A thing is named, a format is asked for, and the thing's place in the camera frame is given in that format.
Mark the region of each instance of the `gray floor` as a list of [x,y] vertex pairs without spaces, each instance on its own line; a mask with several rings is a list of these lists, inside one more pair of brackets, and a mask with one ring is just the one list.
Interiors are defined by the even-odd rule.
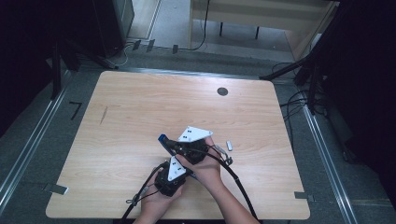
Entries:
[[[150,52],[147,52],[146,46],[141,46],[138,50],[128,48],[125,50],[128,61],[124,52],[120,52],[119,55],[109,60],[113,63],[124,63],[120,66],[120,70],[125,71],[145,68],[226,74],[238,78],[257,78],[257,76],[271,74],[274,65],[292,62],[290,49],[288,49],[286,39],[282,37],[282,31],[262,28],[261,35],[265,35],[265,38],[259,37],[259,41],[253,39],[245,41],[251,38],[250,35],[254,37],[255,28],[235,24],[227,24],[224,30],[224,32],[226,30],[229,32],[228,28],[232,27],[232,31],[237,34],[230,35],[231,37],[227,37],[228,33],[219,37],[216,24],[210,24],[206,30],[207,42],[202,49],[197,51],[180,51],[173,54],[171,49],[159,48],[172,48],[174,44],[182,48],[186,44],[183,41],[186,40],[187,35],[179,35],[178,32],[181,31],[179,28],[166,27],[166,21],[171,18],[170,15],[175,15],[174,10],[183,8],[185,2],[187,1],[176,3],[163,0],[151,34],[151,39],[156,39],[155,46],[158,48]],[[199,34],[202,33],[201,23],[199,21],[195,23],[194,27],[198,29],[195,31],[194,38],[197,38],[196,43],[199,43]],[[0,216],[0,223],[112,223],[112,220],[108,219],[51,219],[45,215],[50,193],[42,188],[47,183],[56,183],[78,125],[90,101],[95,83],[103,71],[91,61],[84,59],[81,61],[83,65],[79,72],[73,75],[59,109],[37,146],[35,155],[21,177],[19,185],[15,188],[6,209]],[[274,69],[280,69],[285,65],[280,64]],[[280,104],[286,103],[298,90],[292,83],[293,77],[294,74],[290,72],[274,81]],[[8,132],[0,138],[0,180],[2,182],[6,179],[30,133],[49,104],[50,93],[51,85],[37,95]],[[71,118],[76,106],[71,105],[70,102],[82,103],[82,108],[74,119]],[[287,114],[285,107],[282,107],[282,113]],[[317,115],[316,118],[359,223],[396,223],[395,210],[387,201],[387,195],[379,184],[376,174],[362,164],[345,162],[340,143],[334,137],[331,124],[321,115]],[[295,158],[301,179],[305,192],[314,199],[309,202],[311,217],[308,220],[293,220],[291,223],[343,223],[331,182],[303,110],[290,119]],[[287,222],[265,220],[264,223]]]

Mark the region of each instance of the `hand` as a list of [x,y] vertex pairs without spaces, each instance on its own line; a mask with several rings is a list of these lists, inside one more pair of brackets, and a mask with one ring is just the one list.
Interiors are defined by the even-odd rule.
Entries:
[[[148,191],[142,196],[145,197],[154,193],[157,188],[154,186],[155,177],[159,171],[148,182]],[[140,216],[134,221],[134,224],[153,224],[157,222],[170,207],[171,203],[181,195],[183,186],[180,186],[172,197],[161,194],[159,191],[142,200],[142,211]]]
[[[205,143],[212,147],[215,145],[210,136],[205,139]],[[210,148],[208,153],[216,158],[219,158],[219,153],[213,148]],[[182,155],[176,155],[176,157],[183,166],[191,169],[195,173],[198,181],[201,182],[201,184],[207,189],[211,186],[218,185],[220,183],[222,184],[220,177],[220,165],[213,158],[206,156],[203,161],[192,165]]]

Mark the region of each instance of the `small white piece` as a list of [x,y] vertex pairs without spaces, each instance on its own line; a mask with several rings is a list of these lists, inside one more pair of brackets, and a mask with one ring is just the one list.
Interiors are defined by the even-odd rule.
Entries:
[[184,133],[178,138],[178,142],[194,142],[212,135],[213,132],[188,126]]
[[169,164],[168,181],[172,181],[181,175],[186,174],[186,168],[178,162],[175,156],[171,157]]
[[227,148],[228,148],[229,151],[233,150],[233,145],[231,145],[231,141],[230,140],[227,141]]

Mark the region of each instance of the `person's right hand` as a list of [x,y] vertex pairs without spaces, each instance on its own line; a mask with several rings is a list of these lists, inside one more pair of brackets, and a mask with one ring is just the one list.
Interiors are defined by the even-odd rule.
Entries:
[[[207,145],[212,147],[215,145],[210,136],[205,139],[205,142]],[[210,148],[208,153],[219,158],[219,153],[213,148]],[[219,162],[213,158],[206,156],[203,161],[192,165],[182,155],[176,155],[176,157],[183,166],[191,169],[195,173],[198,181],[201,182],[204,187],[209,188],[211,186],[216,186],[217,184],[222,184]]]

